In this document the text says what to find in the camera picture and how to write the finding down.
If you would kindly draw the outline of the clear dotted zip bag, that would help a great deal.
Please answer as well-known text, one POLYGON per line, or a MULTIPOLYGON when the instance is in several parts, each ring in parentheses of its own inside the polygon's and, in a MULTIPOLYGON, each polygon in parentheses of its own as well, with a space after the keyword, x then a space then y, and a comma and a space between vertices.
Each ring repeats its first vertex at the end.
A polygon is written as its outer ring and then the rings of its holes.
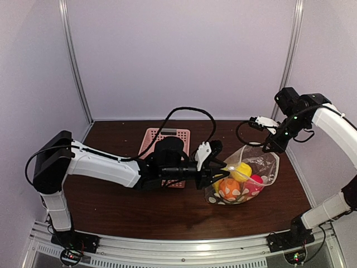
POLYGON ((245 203, 276 181, 280 158, 274 152, 265 153, 261 147, 245 145, 224 161, 228 176, 204 189, 207 203, 237 205, 245 203))

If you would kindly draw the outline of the yellow toy bananas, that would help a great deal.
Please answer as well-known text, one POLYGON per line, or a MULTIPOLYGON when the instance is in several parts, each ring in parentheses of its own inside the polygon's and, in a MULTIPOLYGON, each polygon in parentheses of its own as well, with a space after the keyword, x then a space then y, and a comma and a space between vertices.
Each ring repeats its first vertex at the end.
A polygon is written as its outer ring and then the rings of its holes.
POLYGON ((215 189, 215 191, 219 191, 219 185, 222 182, 222 179, 216 181, 215 183, 212 184, 213 188, 215 189))

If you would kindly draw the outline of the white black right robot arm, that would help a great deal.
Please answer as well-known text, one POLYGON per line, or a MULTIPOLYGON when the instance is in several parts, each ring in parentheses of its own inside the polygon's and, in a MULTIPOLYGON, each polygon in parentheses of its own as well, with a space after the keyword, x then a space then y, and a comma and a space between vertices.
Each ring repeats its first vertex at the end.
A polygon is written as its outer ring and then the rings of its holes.
POLYGON ((356 210, 356 178, 347 181, 337 175, 342 170, 337 166, 339 156, 350 160, 351 166, 356 167, 356 127, 320 93, 300 95, 294 88, 287 87, 281 89, 274 99, 286 118, 281 123, 273 120, 263 123, 264 127, 272 127, 263 151, 284 152, 288 143, 296 139, 302 130, 317 128, 330 139, 332 148, 312 147, 307 159, 317 170, 310 171, 310 174, 318 180, 321 190, 346 182, 336 194, 295 217, 289 231, 272 236, 274 244, 283 240, 296 247, 314 241, 311 233, 314 228, 356 210))

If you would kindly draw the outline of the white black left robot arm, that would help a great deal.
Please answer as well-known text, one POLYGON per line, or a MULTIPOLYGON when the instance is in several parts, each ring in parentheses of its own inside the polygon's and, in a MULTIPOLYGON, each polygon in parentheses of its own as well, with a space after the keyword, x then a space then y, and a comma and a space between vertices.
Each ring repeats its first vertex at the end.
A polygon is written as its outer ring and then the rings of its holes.
POLYGON ((61 242, 68 248, 80 243, 62 189, 68 175, 151 190, 187 180, 194 180, 196 188, 203 189, 230 174, 225 169, 226 164, 216 158, 222 150, 219 140, 199 145, 194 159, 184 152, 183 140, 175 136, 165 137, 150 146, 153 152, 144 159, 121 157, 87 147, 73 140, 71 132, 61 131, 33 155, 36 162, 31 184, 40 193, 61 242))

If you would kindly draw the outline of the orange toy fruit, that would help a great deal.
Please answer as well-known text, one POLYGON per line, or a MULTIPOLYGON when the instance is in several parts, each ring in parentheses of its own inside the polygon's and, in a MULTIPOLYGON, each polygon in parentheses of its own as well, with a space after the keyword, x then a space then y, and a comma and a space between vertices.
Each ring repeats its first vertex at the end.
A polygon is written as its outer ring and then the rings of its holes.
POLYGON ((218 186, 218 194, 226 201, 233 202, 241 195, 239 182, 235 179, 223 179, 218 186))

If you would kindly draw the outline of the red toy apple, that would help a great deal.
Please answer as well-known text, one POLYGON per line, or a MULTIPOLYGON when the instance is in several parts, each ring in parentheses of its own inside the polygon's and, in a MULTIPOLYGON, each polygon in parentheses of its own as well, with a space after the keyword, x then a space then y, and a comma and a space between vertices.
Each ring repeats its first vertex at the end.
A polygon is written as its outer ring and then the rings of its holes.
POLYGON ((254 197, 258 195, 264 188, 262 183, 263 179, 259 175, 251 175, 250 179, 244 183, 243 194, 248 197, 254 197))

